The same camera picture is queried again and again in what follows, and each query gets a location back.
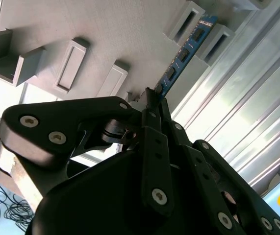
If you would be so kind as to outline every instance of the bolt head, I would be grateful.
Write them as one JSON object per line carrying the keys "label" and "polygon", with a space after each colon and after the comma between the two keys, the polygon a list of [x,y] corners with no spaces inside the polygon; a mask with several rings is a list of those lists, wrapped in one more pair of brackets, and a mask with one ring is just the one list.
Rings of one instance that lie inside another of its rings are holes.
{"label": "bolt head", "polygon": [[274,219],[274,223],[280,229],[280,221],[278,219]]}
{"label": "bolt head", "polygon": [[123,109],[127,109],[127,108],[128,108],[128,106],[125,105],[124,103],[120,103],[119,105],[120,105],[120,107],[122,107]]}
{"label": "bolt head", "polygon": [[51,132],[48,137],[55,144],[64,144],[67,141],[67,137],[59,131]]}
{"label": "bolt head", "polygon": [[230,218],[223,212],[218,213],[218,219],[226,229],[232,229],[232,222]]}
{"label": "bolt head", "polygon": [[38,120],[33,116],[23,116],[20,118],[20,123],[25,127],[33,128],[38,125]]}
{"label": "bolt head", "polygon": [[178,123],[175,124],[175,127],[176,127],[178,130],[182,130],[182,127],[181,127]]}
{"label": "bolt head", "polygon": [[268,230],[273,230],[272,224],[266,218],[262,217],[261,221]]}
{"label": "bolt head", "polygon": [[207,143],[202,143],[202,146],[203,146],[203,148],[205,148],[205,149],[209,149],[209,146],[208,146],[208,144]]}
{"label": "bolt head", "polygon": [[166,196],[166,194],[162,190],[160,190],[158,188],[153,189],[152,197],[153,197],[155,202],[157,202],[158,204],[160,204],[162,206],[167,203],[167,196]]}

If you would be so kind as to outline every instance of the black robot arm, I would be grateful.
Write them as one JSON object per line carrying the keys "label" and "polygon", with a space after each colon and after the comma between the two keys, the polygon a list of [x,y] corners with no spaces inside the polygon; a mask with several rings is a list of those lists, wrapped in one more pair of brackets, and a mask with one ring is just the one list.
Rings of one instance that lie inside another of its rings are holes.
{"label": "black robot arm", "polygon": [[[146,92],[141,112],[105,97],[3,113],[0,170],[35,211],[27,233],[280,235],[280,217]],[[112,143],[122,151],[68,179],[70,158]]]}

